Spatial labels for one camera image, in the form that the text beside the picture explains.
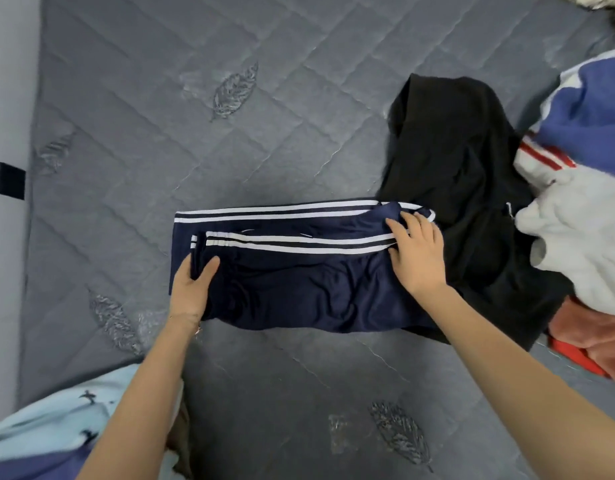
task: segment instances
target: left hand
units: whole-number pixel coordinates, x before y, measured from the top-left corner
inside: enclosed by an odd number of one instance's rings
[[[190,277],[191,255],[183,260],[174,275],[169,320],[183,321],[196,331],[207,305],[209,284],[219,264],[218,256],[214,256],[203,268],[199,279],[194,281]]]

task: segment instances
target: right hand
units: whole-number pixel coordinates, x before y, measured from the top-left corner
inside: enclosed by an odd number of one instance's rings
[[[443,234],[439,227],[420,215],[401,212],[410,234],[399,222],[386,219],[398,249],[388,249],[396,277],[419,303],[447,286],[443,261]]]

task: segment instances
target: white wall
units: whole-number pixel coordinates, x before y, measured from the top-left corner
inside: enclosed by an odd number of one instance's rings
[[[0,161],[25,170],[39,39],[40,0],[0,0]],[[27,225],[28,202],[0,195],[0,420],[16,400]]]

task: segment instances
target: red fabric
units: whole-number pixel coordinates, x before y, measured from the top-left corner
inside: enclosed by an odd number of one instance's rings
[[[615,315],[597,312],[568,297],[550,322],[549,331],[556,341],[580,349],[583,357],[615,380]],[[571,349],[568,353],[575,356]],[[575,356],[573,361],[584,366],[578,361],[580,357]]]
[[[584,349],[580,349],[576,346],[566,344],[553,337],[549,339],[549,347],[559,354],[566,356],[569,360],[577,363],[587,371],[593,372],[603,377],[609,377],[609,374],[599,367],[599,364],[594,362],[588,357],[587,352]]]

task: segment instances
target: white sweater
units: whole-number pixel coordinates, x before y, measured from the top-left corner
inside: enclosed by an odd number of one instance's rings
[[[519,231],[539,237],[532,265],[563,273],[583,303],[615,315],[615,177],[575,164],[529,135],[514,166],[538,194],[516,215]]]

